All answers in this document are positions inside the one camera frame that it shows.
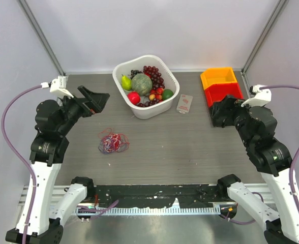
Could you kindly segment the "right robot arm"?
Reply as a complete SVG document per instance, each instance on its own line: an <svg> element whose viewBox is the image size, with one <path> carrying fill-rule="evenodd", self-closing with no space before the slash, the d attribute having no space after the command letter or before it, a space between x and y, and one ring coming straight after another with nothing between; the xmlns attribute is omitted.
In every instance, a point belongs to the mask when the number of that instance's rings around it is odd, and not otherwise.
<svg viewBox="0 0 299 244"><path fill-rule="evenodd" d="M238 203L263 230L268 243L299 243L299 201L288 148L275 135L277 120L264 106L249 106L226 96L214 102L210 114L215 127L235 126L250 162L265 180L276 210L250 192L234 174L217 181L219 199Z"/></svg>

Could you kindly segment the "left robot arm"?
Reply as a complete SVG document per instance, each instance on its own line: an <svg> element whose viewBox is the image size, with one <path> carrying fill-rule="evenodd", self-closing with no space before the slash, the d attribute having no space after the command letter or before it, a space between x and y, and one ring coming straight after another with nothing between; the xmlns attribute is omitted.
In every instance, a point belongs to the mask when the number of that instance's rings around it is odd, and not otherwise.
<svg viewBox="0 0 299 244"><path fill-rule="evenodd" d="M3 137L31 175L21 217L16 227L7 231L7 242L60 243L65 223L77 205L94 199L93 180L76 177L55 209L50 210L54 184L69 145L67 134L81 117L91 117L102 112L110 97L108 93L95 93L82 85L78 90L83 95L81 98L65 92L61 104L55 100L45 100L37 106L37 134L31 144L29 161L9 141L5 131L6 117L2 117Z"/></svg>

